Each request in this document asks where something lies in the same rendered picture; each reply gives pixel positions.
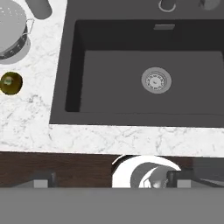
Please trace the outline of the silver sink drain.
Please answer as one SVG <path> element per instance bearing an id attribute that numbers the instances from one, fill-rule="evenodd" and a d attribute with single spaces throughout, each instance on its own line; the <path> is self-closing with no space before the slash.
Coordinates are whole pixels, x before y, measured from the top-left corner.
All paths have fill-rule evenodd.
<path id="1" fill-rule="evenodd" d="M 161 67 L 150 67 L 143 72 L 141 82 L 145 90 L 160 95 L 171 88 L 172 77 Z"/>

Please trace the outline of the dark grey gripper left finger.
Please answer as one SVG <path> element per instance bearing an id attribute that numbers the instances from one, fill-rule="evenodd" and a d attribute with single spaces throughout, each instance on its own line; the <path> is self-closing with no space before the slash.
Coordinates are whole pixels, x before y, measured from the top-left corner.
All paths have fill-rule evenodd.
<path id="1" fill-rule="evenodd" d="M 54 188 L 56 186 L 55 172 L 37 172 L 24 183 L 17 184 L 17 188 Z"/>

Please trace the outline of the white and grey round thing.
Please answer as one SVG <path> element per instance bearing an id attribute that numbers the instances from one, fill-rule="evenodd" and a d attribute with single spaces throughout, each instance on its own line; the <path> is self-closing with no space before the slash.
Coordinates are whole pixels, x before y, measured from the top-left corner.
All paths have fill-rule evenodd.
<path id="1" fill-rule="evenodd" d="M 150 155 L 121 155 L 112 162 L 113 188 L 166 188 L 168 171 L 181 168 L 169 159 Z"/>

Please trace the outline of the brown green kiwi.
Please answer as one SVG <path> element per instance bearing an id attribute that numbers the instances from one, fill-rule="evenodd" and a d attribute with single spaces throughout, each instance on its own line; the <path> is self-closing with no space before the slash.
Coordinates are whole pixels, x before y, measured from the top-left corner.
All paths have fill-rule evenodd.
<path id="1" fill-rule="evenodd" d="M 6 95 L 17 94 L 23 85 L 23 78 L 19 73 L 7 72 L 0 78 L 0 90 Z"/>

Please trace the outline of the grey sink faucet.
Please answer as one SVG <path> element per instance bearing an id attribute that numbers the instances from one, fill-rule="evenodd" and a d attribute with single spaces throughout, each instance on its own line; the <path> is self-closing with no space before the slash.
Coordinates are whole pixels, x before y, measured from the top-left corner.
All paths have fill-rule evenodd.
<path id="1" fill-rule="evenodd" d="M 172 12 L 176 9 L 176 0 L 160 0 L 158 7 L 163 12 Z"/>

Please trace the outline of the grey cylinder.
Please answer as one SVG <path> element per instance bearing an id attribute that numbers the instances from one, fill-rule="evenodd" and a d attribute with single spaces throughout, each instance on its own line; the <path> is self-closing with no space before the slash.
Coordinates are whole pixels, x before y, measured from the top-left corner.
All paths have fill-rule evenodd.
<path id="1" fill-rule="evenodd" d="M 47 19 L 53 13 L 49 0 L 25 0 L 25 2 L 36 19 Z"/>

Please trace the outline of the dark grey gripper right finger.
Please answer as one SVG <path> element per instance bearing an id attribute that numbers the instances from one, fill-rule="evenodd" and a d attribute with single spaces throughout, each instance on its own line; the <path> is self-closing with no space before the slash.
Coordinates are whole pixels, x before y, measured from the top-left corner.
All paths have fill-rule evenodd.
<path id="1" fill-rule="evenodd" d="M 209 180 L 197 178 L 192 170 L 168 171 L 166 186 L 170 188 L 199 188 L 199 187 L 224 188 L 224 185 L 220 185 Z"/>

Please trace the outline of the dark brown wooden cupboard front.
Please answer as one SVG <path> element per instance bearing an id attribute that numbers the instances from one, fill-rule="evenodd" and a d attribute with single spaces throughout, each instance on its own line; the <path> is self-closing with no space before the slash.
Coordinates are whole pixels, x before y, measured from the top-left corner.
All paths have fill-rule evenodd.
<path id="1" fill-rule="evenodd" d="M 37 172 L 55 172 L 55 187 L 112 187 L 112 162 L 120 155 L 0 152 L 0 187 L 16 187 Z M 190 157 L 162 156 L 181 171 L 193 167 Z"/>

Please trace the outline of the dark grey sink basin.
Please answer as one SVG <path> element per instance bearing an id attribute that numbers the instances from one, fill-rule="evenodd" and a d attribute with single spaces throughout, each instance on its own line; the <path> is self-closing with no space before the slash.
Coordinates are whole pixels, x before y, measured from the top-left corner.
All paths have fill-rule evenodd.
<path id="1" fill-rule="evenodd" d="M 224 0 L 67 0 L 50 122 L 224 128 Z M 171 75 L 144 89 L 150 67 Z"/>

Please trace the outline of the silver metal colander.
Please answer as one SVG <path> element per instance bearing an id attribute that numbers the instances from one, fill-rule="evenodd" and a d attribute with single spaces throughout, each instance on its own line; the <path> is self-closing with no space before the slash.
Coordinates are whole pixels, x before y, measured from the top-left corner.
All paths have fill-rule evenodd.
<path id="1" fill-rule="evenodd" d="M 14 0 L 0 0 L 0 60 L 7 60 L 25 46 L 34 25 Z"/>

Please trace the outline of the dark grey appliance front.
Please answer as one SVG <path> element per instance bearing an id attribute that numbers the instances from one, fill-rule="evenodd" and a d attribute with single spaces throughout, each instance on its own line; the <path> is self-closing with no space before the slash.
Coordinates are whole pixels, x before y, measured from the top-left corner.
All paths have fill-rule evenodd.
<path id="1" fill-rule="evenodd" d="M 224 186 L 224 157 L 195 157 L 192 168 L 197 178 Z"/>

